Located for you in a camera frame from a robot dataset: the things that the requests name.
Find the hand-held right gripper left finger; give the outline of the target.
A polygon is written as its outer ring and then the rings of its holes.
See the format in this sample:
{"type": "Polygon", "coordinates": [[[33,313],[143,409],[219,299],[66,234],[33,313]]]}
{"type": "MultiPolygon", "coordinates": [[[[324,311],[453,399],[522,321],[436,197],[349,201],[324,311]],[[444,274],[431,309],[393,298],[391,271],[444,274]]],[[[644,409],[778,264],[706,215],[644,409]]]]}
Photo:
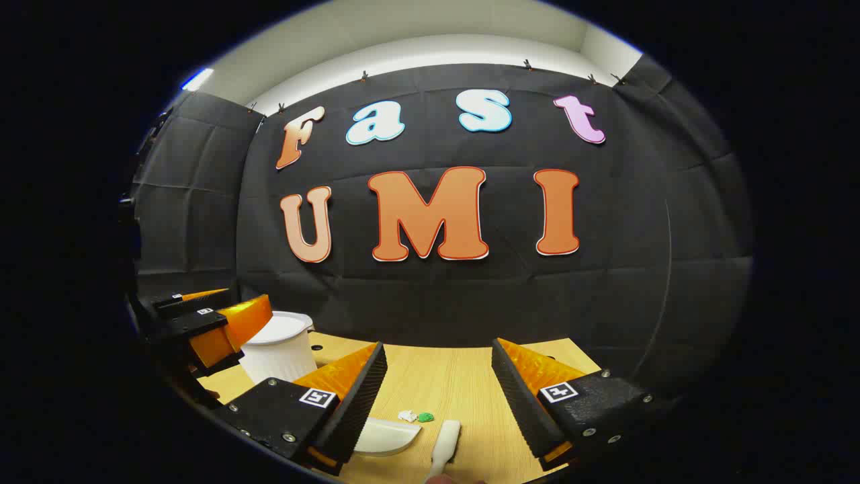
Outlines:
{"type": "Polygon", "coordinates": [[[340,475],[384,382],[382,343],[288,382],[270,377],[222,405],[220,419],[279,456],[340,475]]]}

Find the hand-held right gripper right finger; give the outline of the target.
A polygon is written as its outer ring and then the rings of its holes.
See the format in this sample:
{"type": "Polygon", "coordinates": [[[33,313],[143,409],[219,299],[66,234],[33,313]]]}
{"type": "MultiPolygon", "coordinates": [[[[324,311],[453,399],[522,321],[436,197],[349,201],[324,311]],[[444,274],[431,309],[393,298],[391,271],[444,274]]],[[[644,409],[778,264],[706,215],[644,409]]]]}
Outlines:
{"type": "Polygon", "coordinates": [[[508,407],[544,471],[589,465],[666,413],[666,399],[610,370],[577,370],[503,338],[491,349],[508,407]]]}

